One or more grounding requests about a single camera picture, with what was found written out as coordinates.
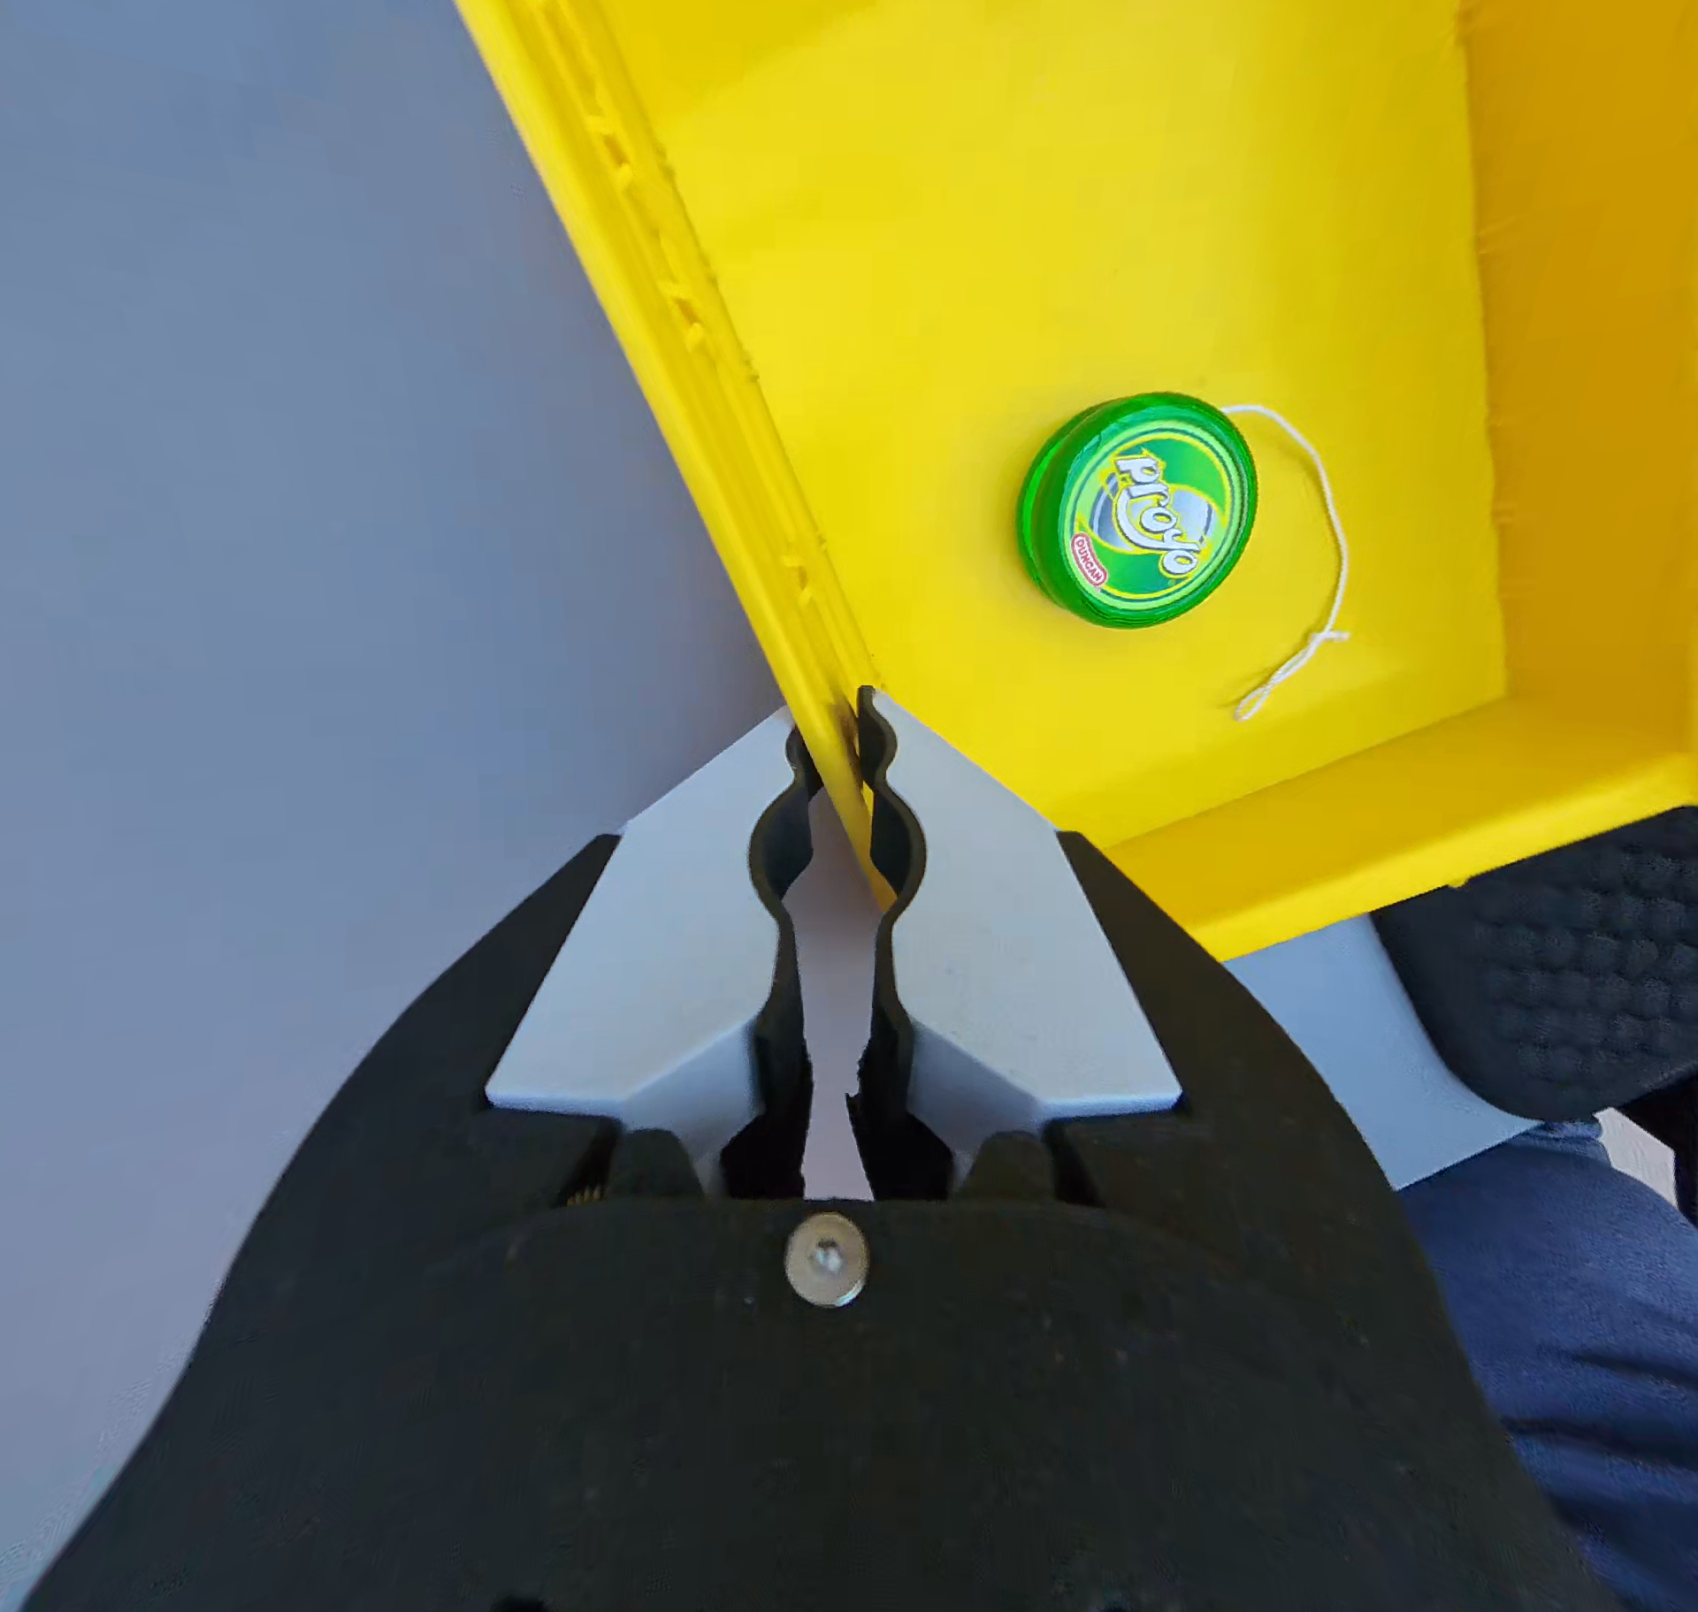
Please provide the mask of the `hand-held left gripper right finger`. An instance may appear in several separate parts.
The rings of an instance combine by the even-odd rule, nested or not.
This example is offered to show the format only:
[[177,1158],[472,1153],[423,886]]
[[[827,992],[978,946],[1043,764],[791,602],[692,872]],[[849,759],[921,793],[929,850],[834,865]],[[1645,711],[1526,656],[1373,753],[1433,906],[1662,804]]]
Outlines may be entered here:
[[948,1198],[1003,1134],[1181,1103],[1060,829],[863,687],[870,859],[891,903],[853,1134],[876,1198]]

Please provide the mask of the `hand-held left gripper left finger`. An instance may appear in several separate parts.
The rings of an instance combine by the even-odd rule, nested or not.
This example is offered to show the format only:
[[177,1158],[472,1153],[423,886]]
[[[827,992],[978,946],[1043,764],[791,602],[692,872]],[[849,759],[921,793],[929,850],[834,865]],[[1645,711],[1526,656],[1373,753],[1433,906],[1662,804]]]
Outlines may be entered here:
[[673,1134],[711,1193],[798,1198],[813,1069],[787,895],[821,778],[779,709],[630,817],[486,1083]]

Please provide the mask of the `green yoyo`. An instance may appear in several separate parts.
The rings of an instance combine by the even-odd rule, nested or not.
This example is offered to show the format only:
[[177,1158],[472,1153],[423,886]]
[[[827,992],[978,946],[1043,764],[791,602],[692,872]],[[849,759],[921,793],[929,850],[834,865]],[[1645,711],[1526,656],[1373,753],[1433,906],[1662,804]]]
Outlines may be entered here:
[[1234,571],[1259,511],[1246,435],[1183,391],[1075,412],[1031,458],[1014,530],[1033,584],[1117,630],[1177,620]]

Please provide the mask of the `yellow plastic bin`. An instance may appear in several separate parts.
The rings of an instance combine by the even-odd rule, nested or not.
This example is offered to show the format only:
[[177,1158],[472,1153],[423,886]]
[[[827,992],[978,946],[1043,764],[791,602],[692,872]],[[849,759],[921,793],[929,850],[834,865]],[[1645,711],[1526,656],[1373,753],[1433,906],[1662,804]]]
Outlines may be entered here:
[[[1695,0],[455,0],[863,865],[885,689],[1221,956],[1695,802]],[[1314,471],[1111,630],[1132,391]]]

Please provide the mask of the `black textured pad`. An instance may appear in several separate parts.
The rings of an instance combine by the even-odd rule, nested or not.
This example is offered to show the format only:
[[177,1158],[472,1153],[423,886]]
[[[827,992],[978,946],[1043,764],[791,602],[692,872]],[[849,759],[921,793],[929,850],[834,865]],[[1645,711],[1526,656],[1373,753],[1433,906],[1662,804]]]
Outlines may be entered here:
[[1697,1068],[1697,810],[1672,808],[1373,914],[1452,1073],[1537,1122]]

